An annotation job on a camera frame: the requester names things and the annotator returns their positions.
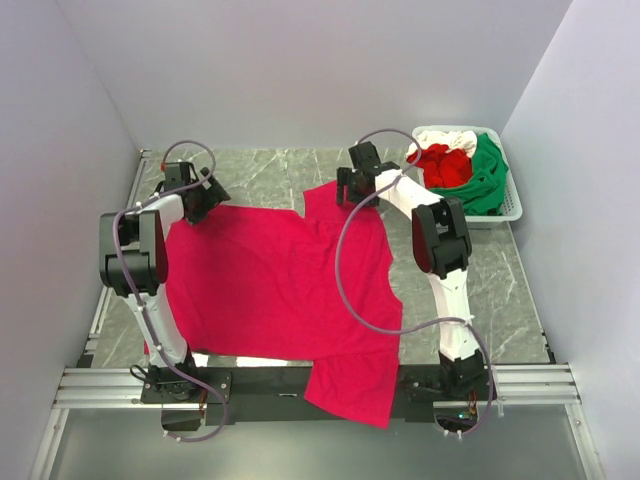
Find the magenta pink t-shirt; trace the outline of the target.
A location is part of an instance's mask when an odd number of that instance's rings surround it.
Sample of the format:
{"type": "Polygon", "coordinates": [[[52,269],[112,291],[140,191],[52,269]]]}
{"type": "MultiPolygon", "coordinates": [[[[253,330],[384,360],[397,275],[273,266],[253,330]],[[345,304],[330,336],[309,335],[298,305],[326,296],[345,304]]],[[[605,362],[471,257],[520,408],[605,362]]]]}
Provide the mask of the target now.
{"type": "MultiPolygon", "coordinates": [[[[361,325],[339,295],[336,247],[353,207],[335,197],[327,183],[305,192],[302,212],[221,205],[197,225],[171,227],[168,302],[192,350],[308,361],[349,378],[397,371],[397,336],[361,325]]],[[[362,318],[396,330],[403,306],[392,260],[379,213],[359,211],[342,247],[343,287],[362,318]]]]}

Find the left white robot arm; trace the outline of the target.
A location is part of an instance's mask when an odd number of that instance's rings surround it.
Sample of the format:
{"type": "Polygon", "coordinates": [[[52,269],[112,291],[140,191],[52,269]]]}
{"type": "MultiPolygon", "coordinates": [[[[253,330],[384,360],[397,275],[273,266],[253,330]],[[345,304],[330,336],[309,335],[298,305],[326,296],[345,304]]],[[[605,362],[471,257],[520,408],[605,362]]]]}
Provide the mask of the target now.
{"type": "Polygon", "coordinates": [[[164,162],[164,180],[144,202],[125,212],[105,213],[99,220],[99,272],[102,283],[123,298],[143,332],[149,362],[176,366],[164,389],[176,401],[193,399],[200,388],[168,302],[167,238],[173,225],[195,225],[230,195],[211,169],[186,161],[164,162]]]}

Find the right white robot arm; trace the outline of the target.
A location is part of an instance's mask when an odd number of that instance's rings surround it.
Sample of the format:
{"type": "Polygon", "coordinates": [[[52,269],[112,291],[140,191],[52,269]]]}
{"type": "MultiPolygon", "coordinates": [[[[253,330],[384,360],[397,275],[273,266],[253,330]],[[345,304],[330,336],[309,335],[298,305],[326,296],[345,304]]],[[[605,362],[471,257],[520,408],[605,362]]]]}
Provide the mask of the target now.
{"type": "Polygon", "coordinates": [[[401,336],[437,325],[439,391],[460,399],[490,380],[490,355],[474,329],[467,293],[472,242],[461,202],[442,197],[412,180],[393,162],[382,162],[376,147],[360,141],[349,148],[352,166],[337,171],[336,203],[355,205],[342,228],[336,247],[334,272],[339,295],[352,316],[364,327],[401,336]],[[381,200],[411,221],[412,252],[416,265],[428,277],[438,318],[406,329],[385,329],[362,318],[347,298],[341,279],[341,256],[348,229],[363,208],[381,200]]]}

